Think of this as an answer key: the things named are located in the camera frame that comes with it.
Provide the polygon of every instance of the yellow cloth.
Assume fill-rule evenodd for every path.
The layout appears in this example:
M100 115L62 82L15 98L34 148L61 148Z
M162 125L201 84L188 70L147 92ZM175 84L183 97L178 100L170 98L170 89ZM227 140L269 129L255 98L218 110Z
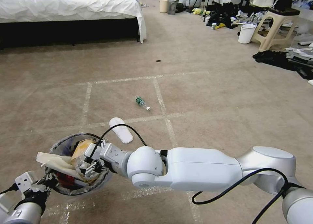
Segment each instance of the yellow cloth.
M193 12L193 14L201 14L202 10L199 8L194 8L191 12Z
M216 25L215 29L219 29L221 27L226 27L226 25L223 23L220 23L219 25Z

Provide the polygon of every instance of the clutter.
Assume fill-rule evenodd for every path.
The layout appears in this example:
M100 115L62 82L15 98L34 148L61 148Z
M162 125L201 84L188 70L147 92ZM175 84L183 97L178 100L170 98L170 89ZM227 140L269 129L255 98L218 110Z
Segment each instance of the clutter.
M100 175L97 172L88 173L88 170L92 167L92 165L84 161L84 153L91 143L96 144L96 141L93 139L85 139L80 141L71 158L71 164L80 175L80 179L88 184L92 184Z
M313 59L302 57L293 51L263 51L252 56L258 63L266 63L290 71L296 71L303 79L313 79Z
M207 24L208 24L209 19L210 19L210 16L205 17L205 19L204 19L204 24L205 24L205 25L207 25Z
M119 124L125 124L125 122L118 117L112 118L109 122L110 127ZM112 130L124 144L130 143L133 140L133 136L126 126L117 126Z
M205 14L205 15L210 15L210 11L207 11L207 10L204 10L203 12L202 12L202 14Z
M50 169L56 170L71 177L82 179L74 166L71 164L72 157L59 156L50 153L38 152L36 161L41 163L41 167L45 166Z
M295 49L295 48L289 47L289 48L285 48L285 50L286 51L292 51L292 52L297 53L300 56L305 57L305 58L313 59L313 53L312 53L313 48L312 47L303 48L303 49Z
M145 101L143 100L142 97L136 96L136 99L135 99L135 100L136 100L136 103L137 103L139 106L144 107L147 111L150 111L151 108L146 105L146 103L145 103Z
M223 6L216 6L216 8L212 8L210 13L210 19L207 25L212 26L212 23L223 23L227 28L233 29L237 26L232 25L231 17L235 17L237 14L238 5L234 5L231 2L224 3Z
M99 137L90 133L76 133L69 135L59 140L52 146L50 150L50 155L69 157L69 160L67 162L73 168L74 166L70 164L72 155L74 154L74 151L76 150L79 142L84 141L86 139L98 141ZM55 175L59 181L59 183L54 187L54 190L60 194L67 196L76 196L92 192L96 188L105 186L106 182L109 181L109 179L112 177L112 173L110 173L107 167L104 167L104 170L100 173L98 178L89 184L83 182L83 179L80 177L79 174L78 176L80 178L73 179L73 176L71 175L67 175L64 174L63 172L58 172L56 170L46 167L45 174L49 173Z
M257 27L256 23L247 23L241 26L238 42L241 44L248 44L251 41L253 33Z
M191 12L193 12L193 14L197 14L197 15L202 14L202 10L199 8L194 8Z
M216 23L212 23L211 28L212 28L212 30L215 30L215 28L216 28Z
M310 33L302 33L300 35L296 35L293 39L292 46L304 46L310 45L313 42L313 35Z
M160 0L160 12L161 13L167 13L167 1L168 0Z
M184 10L184 5L180 2L176 2L176 13L182 12Z
M176 13L176 1L168 1L167 14L175 15Z

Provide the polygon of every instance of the garbage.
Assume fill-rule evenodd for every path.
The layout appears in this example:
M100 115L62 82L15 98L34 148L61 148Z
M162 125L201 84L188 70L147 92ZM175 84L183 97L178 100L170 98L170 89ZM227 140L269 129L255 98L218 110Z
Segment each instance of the garbage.
M136 103L141 106L144 107L147 111L150 111L150 107L148 107L144 101L144 99L140 96L136 96Z

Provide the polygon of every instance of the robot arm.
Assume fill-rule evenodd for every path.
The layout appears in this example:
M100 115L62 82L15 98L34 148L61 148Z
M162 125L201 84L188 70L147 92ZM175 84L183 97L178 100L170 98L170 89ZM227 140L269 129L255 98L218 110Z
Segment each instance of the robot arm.
M289 182L300 185L295 178L295 157L271 147L253 147L242 156L232 158L215 149L154 150L143 146L129 152L105 140L97 148L95 146L90 144L84 154L91 165L95 165L85 171L86 176L98 170L99 166L106 166L112 172L129 178L138 188L162 186L186 191L220 191L262 168L277 169L285 174ZM12 208L6 194L0 195L1 223L40 222L43 204L50 188L56 185L55 179L52 179L53 182L46 181L47 178L41 182L30 179L23 186L19 181L24 181L24 176L16 180L25 196L23 202ZM243 185L251 183L268 193L277 194L284 186L284 179L274 171L262 171L245 180ZM283 213L289 224L313 223L313 191L291 187L284 195Z
M114 145L110 145L110 148L120 151ZM100 158L108 160L106 153L102 153ZM256 146L242 156L232 158L215 149L174 148L167 151L143 146L123 160L113 159L111 162L112 167L118 168L117 173L130 178L138 188L162 186L186 191L220 191L263 168L276 169L290 183L301 186L295 177L295 157L271 147ZM251 183L265 192L277 194L285 181L277 172L262 171L245 180L242 185ZM283 213L289 224L313 223L313 191L290 187L284 192L283 198Z

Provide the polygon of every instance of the plastic container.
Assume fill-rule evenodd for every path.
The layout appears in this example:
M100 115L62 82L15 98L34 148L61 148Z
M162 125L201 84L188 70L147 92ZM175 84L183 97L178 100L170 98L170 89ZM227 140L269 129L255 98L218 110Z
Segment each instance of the plastic container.
M176 4L177 2L176 1L168 1L167 2L167 14L169 15L174 15L175 12L176 12Z
M167 1L168 0L160 0L160 12L167 13Z
M144 109L146 109L147 111L150 111L150 107L147 106L146 102L144 101L144 99L140 96L136 96L136 99L135 99L136 103L143 107Z
M257 25L255 23L248 23L241 26L238 42L242 44L248 44L251 41L254 30Z
M99 137L90 133L72 134L56 142L50 149L49 153L57 154L60 156L72 156L73 148L75 148L74 146L77 145L79 141L82 141L85 139L93 139L97 141ZM57 174L56 171L46 167L45 173L47 174L50 172ZM108 168L105 168L104 171L99 175L99 177L91 185L87 185L84 187L78 186L78 185L74 185L71 187L64 187L61 184L58 184L54 188L54 190L60 194L68 195L68 196L82 195L85 193L89 193L95 190L96 188L98 189L102 187L111 177L112 177L112 173L109 171Z

